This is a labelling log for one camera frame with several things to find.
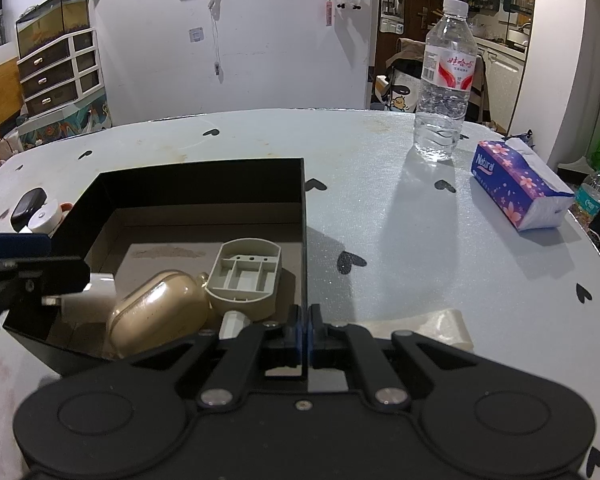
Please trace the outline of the beige plastic brush holder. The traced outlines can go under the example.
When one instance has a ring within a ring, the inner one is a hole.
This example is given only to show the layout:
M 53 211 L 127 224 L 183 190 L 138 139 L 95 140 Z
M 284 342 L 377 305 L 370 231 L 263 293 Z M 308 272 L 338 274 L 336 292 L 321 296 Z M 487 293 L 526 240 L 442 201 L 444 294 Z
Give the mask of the beige plastic brush holder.
M 206 283 L 212 310 L 221 318 L 220 338 L 232 339 L 276 310 L 282 248 L 262 238 L 224 243 Z

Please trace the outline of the beige earbuds case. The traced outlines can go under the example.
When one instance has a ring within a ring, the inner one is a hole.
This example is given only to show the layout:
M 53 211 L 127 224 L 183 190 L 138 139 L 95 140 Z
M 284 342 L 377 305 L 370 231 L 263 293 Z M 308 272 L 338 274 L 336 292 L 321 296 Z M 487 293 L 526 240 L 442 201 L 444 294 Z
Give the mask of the beige earbuds case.
M 198 332 L 210 312 L 208 275 L 167 270 L 119 301 L 106 323 L 106 343 L 118 358 Z

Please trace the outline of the black cardboard box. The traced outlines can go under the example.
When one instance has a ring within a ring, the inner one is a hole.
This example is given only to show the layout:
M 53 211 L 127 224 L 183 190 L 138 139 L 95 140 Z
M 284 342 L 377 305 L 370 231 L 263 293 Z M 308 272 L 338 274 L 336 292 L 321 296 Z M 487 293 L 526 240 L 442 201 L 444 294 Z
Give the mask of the black cardboard box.
M 221 246 L 262 238 L 282 248 L 275 313 L 306 304 L 306 199 L 298 158 L 260 158 L 107 171 L 76 200 L 52 236 L 56 256 L 80 257 L 114 276 L 117 302 L 167 270 L 213 268 Z M 220 332 L 211 307 L 200 330 Z M 106 323 L 72 324 L 58 307 L 15 309 L 4 323 L 16 341 L 61 375 L 115 359 Z

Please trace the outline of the white wall charger plug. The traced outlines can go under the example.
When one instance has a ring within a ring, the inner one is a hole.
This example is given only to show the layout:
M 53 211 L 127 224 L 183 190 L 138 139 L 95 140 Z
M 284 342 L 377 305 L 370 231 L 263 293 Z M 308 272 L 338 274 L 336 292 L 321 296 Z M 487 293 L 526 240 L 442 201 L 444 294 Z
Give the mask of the white wall charger plug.
M 42 299 L 43 306 L 58 307 L 60 318 L 72 324 L 106 323 L 116 302 L 116 284 L 110 273 L 92 273 L 82 292 Z

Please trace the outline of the black earbuds case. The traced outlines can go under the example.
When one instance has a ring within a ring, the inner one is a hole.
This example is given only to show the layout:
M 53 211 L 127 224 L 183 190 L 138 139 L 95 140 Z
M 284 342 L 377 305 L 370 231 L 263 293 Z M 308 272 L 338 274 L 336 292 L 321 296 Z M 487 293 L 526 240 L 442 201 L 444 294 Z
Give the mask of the black earbuds case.
M 33 215 L 41 209 L 47 200 L 47 194 L 42 188 L 32 188 L 24 193 L 10 216 L 10 225 L 15 232 L 20 232 L 28 225 Z

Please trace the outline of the white round tape measure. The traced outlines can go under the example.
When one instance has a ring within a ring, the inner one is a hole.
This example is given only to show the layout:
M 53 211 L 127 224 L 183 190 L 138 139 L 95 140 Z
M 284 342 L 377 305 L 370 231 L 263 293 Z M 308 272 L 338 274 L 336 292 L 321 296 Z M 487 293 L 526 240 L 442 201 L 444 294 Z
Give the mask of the white round tape measure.
M 64 218 L 64 213 L 60 203 L 57 200 L 50 200 L 32 214 L 26 230 L 28 233 L 50 235 L 58 228 L 62 218 Z

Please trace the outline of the painted colourful cabinet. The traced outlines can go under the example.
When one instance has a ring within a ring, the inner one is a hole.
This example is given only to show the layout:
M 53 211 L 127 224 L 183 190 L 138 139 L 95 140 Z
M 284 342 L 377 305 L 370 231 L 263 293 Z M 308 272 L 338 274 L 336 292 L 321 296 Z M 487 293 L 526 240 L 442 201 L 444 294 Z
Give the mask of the painted colourful cabinet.
M 18 127 L 22 148 L 31 148 L 99 132 L 112 127 L 112 118 L 105 93 L 64 106 L 61 110 L 30 118 Z

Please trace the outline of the white drawer cabinet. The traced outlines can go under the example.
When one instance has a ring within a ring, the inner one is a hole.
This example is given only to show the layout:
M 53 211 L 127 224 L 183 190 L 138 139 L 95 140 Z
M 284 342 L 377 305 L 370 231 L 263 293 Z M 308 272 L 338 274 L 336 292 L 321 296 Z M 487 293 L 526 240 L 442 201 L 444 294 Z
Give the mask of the white drawer cabinet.
M 20 58 L 17 67 L 30 117 L 90 98 L 104 88 L 94 28 L 62 35 Z

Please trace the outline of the glass fish tank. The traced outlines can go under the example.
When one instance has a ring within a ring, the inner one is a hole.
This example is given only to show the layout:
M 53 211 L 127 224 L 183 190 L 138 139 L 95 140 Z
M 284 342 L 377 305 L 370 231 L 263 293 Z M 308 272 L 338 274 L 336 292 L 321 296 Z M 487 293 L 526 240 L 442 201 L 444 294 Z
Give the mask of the glass fish tank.
M 24 58 L 69 32 L 89 27 L 88 0 L 45 0 L 16 21 L 19 56 Z

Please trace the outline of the purple tissue pack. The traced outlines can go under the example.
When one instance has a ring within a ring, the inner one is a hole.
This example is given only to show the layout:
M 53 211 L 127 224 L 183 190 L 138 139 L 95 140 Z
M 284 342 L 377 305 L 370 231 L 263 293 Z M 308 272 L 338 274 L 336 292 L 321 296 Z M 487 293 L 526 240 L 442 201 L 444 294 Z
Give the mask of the purple tissue pack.
M 480 141 L 471 174 L 518 232 L 559 228 L 574 201 L 571 188 L 518 138 Z

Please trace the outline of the white cartoon tote bag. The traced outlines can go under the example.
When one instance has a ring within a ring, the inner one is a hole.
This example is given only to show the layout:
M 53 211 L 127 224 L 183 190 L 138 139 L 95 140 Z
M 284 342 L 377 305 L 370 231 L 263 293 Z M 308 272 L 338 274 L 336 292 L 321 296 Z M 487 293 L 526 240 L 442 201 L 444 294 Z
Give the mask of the white cartoon tote bag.
M 398 70 L 389 76 L 378 75 L 375 96 L 386 110 L 414 113 L 419 100 L 420 80 Z

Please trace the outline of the small green label bottle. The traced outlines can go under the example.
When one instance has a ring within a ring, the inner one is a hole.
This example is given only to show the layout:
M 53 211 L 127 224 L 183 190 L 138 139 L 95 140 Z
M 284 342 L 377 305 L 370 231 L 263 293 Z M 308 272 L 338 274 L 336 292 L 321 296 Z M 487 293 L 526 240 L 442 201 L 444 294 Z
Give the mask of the small green label bottle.
M 586 177 L 577 189 L 571 212 L 581 226 L 588 226 L 600 212 L 600 170 Z

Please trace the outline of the clear plastic water bottle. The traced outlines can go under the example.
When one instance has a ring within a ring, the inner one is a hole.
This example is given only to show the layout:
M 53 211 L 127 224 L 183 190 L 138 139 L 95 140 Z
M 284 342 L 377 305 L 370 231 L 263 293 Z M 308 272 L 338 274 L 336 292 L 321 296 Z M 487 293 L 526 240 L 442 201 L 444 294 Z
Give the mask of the clear plastic water bottle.
M 442 18 L 426 37 L 414 147 L 430 162 L 452 158 L 467 113 L 478 58 L 467 17 L 466 2 L 443 0 Z

